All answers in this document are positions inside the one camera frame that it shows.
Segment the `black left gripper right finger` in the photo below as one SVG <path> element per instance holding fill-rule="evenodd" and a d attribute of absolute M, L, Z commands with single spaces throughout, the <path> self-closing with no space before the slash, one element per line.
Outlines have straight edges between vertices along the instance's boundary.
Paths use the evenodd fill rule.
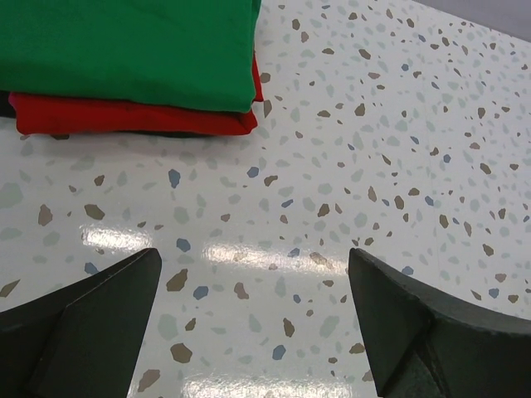
<path fill-rule="evenodd" d="M 528 397 L 530 322 L 349 251 L 348 277 L 380 397 Z"/>

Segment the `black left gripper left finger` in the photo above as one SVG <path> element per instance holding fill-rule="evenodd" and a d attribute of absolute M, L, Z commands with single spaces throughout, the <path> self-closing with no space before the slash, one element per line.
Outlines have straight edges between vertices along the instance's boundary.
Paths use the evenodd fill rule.
<path fill-rule="evenodd" d="M 162 269 L 143 249 L 1 313 L 3 397 L 126 397 Z"/>

